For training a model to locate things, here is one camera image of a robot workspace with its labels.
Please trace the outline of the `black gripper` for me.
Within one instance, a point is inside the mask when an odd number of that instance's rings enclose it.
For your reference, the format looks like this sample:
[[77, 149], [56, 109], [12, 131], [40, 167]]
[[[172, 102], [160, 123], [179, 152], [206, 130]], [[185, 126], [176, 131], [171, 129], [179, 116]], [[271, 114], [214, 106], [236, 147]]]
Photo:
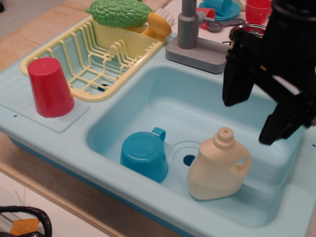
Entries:
[[233, 106], [257, 85], [277, 102], [259, 136], [265, 145], [316, 122], [316, 3], [274, 0], [272, 9], [262, 38], [234, 32], [222, 92], [224, 104]]

